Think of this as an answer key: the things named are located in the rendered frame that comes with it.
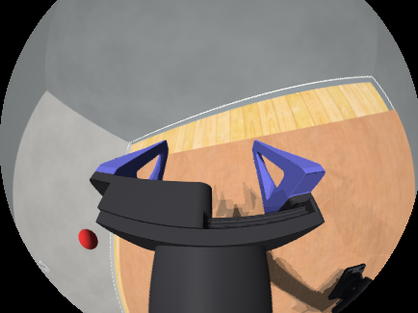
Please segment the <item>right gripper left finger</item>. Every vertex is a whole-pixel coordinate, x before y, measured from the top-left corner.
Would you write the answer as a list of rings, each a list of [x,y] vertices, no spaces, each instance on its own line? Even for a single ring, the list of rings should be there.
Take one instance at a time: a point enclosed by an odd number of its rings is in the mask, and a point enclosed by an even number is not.
[[[163,180],[168,154],[169,147],[167,140],[163,140],[146,148],[100,164],[96,171],[112,173],[117,176],[138,178],[138,170],[159,155],[154,170],[148,179]]]

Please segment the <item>red sphere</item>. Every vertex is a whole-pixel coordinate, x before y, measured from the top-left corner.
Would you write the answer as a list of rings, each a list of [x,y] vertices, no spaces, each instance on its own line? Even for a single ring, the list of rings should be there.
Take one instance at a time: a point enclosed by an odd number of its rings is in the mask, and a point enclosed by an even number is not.
[[[79,232],[79,242],[86,249],[94,249],[97,247],[98,240],[96,235],[89,229],[83,229]]]

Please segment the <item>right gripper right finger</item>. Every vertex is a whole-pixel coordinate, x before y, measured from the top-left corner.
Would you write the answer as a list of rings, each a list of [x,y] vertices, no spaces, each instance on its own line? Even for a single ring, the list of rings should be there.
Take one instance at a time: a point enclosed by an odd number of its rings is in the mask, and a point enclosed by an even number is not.
[[[265,214],[277,212],[291,196],[311,193],[326,173],[318,163],[257,140],[253,142],[252,155]],[[262,155],[283,170],[284,177],[278,187]]]

